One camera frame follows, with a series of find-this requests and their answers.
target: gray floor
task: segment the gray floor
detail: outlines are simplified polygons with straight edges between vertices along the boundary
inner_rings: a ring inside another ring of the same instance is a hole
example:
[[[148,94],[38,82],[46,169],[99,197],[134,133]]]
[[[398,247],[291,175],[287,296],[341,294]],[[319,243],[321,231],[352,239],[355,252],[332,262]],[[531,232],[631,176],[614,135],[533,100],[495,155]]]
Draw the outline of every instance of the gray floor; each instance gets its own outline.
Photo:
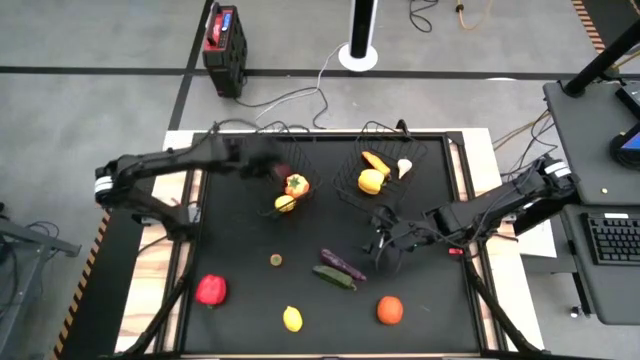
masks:
[[[0,66],[184,67],[203,3],[6,0],[0,2]],[[318,69],[346,39],[347,0],[233,3],[249,38],[250,68]],[[473,22],[484,2],[467,3]],[[595,55],[570,0],[495,0],[492,16],[471,33],[458,28],[453,7],[453,0],[443,0],[425,12],[435,29],[425,35],[409,24],[406,1],[381,0],[376,69],[574,72]],[[334,59],[330,68],[340,65]],[[91,244],[101,215],[93,201],[93,170],[122,153],[160,147],[180,81],[169,76],[0,75],[0,200],[9,206],[9,215],[21,224],[53,221],[65,239]],[[250,78],[242,100],[259,102],[313,84],[311,78]],[[488,127],[498,138],[545,109],[542,85],[327,78],[322,88],[330,109],[318,123],[359,128],[368,120],[393,125],[403,118],[412,127]],[[316,94],[283,104],[259,123],[310,126],[321,106]],[[216,120],[256,115],[219,99],[208,78],[195,77],[180,128],[204,129]],[[554,130],[542,139],[558,144]],[[528,141],[523,134],[500,149],[502,171],[509,170]],[[528,159],[544,151],[536,145]],[[555,155],[562,157],[561,149]],[[30,309],[24,354],[48,354],[53,348],[87,251],[85,246],[79,258],[60,257],[48,265],[44,295]],[[639,328],[568,317],[567,308],[577,302],[570,278],[535,275],[529,284],[548,349],[640,357]]]

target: keyboard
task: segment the keyboard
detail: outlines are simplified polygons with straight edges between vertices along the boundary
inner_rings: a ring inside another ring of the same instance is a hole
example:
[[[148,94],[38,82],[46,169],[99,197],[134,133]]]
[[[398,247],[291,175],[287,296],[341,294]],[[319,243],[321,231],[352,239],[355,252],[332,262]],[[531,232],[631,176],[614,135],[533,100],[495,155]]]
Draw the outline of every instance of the keyboard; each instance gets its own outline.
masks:
[[[640,266],[640,214],[582,214],[582,223],[596,265]]]

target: wire basket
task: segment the wire basket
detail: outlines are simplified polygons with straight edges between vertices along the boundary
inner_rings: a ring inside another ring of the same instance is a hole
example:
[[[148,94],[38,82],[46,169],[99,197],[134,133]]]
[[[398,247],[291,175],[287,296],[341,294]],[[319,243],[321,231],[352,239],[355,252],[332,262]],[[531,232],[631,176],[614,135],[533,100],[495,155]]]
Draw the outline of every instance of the wire basket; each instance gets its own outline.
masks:
[[[422,158],[427,154],[427,147],[411,137],[404,121],[401,120],[400,124],[403,124],[403,130],[394,130],[374,121],[364,125],[353,152],[347,156],[332,181],[341,200],[367,213],[371,213],[378,204],[395,206],[402,200]],[[387,179],[377,195],[369,195],[358,187],[360,173],[373,168],[362,156],[363,151],[378,156],[391,169],[391,178]],[[398,179],[396,164],[402,158],[409,159],[412,168],[402,179]]]
[[[288,165],[291,174],[299,174],[309,182],[309,190],[302,196],[290,201],[278,208],[275,207],[275,200],[285,195],[286,177],[283,171],[272,170],[269,174],[254,179],[248,179],[244,183],[260,199],[257,213],[260,216],[277,218],[286,211],[281,211],[295,202],[295,210],[304,202],[313,197],[315,191],[322,186],[323,180],[318,171],[313,167],[307,155],[302,151],[295,136],[289,131],[289,127],[281,121],[271,123],[256,131],[259,136],[270,136],[276,139],[278,152],[282,155],[282,164]]]

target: white stand base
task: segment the white stand base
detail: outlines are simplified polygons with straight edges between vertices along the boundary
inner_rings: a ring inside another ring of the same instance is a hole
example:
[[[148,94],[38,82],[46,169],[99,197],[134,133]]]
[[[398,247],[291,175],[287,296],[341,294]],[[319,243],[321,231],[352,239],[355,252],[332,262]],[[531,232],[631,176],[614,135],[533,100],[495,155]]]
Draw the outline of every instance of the white stand base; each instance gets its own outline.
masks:
[[[342,66],[351,71],[367,71],[371,70],[378,62],[378,52],[373,46],[367,48],[367,55],[362,59],[356,59],[349,54],[349,44],[344,45],[338,53],[338,59]]]

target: yellow black hazard tape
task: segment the yellow black hazard tape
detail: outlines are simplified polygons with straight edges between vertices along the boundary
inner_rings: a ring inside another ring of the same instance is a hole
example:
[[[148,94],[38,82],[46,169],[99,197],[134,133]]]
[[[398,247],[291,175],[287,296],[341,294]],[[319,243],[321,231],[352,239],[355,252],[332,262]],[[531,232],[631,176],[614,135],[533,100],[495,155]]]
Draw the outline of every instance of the yellow black hazard tape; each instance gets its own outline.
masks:
[[[593,44],[593,47],[595,47],[598,54],[600,54],[605,48],[604,42],[602,42],[602,39],[600,38],[600,34],[598,33],[598,30],[596,30],[595,25],[593,25],[593,21],[591,21],[591,16],[589,16],[589,13],[587,12],[587,9],[584,7],[582,0],[571,0],[571,3],[573,4],[573,7],[576,9],[576,12],[578,13],[578,17],[580,18],[580,21],[582,22],[584,29],[587,31],[587,35],[589,36],[589,39],[591,39],[591,43]]]
[[[73,299],[71,299],[71,305],[69,306],[67,316],[65,316],[64,318],[62,330],[60,330],[60,333],[58,334],[58,341],[53,348],[53,354],[51,355],[51,359],[53,360],[58,360],[58,358],[60,358],[62,354],[64,342],[69,336],[69,331],[71,330],[71,325],[73,324],[73,317],[78,311],[78,303],[82,299],[82,293],[84,292],[84,289],[86,289],[87,287],[87,282],[89,281],[89,276],[91,275],[91,269],[93,268],[93,264],[96,261],[98,251],[100,251],[100,245],[102,244],[102,239],[104,238],[104,233],[107,230],[107,224],[109,223],[110,218],[110,214],[105,211],[104,215],[102,216],[102,220],[100,221],[100,226],[98,227],[98,235],[96,235],[95,239],[93,240],[93,245],[91,246],[91,249],[89,250],[89,256],[87,257],[87,262],[84,264],[84,268],[82,269],[80,281],[78,282],[78,286],[76,286],[76,290],[73,292]]]

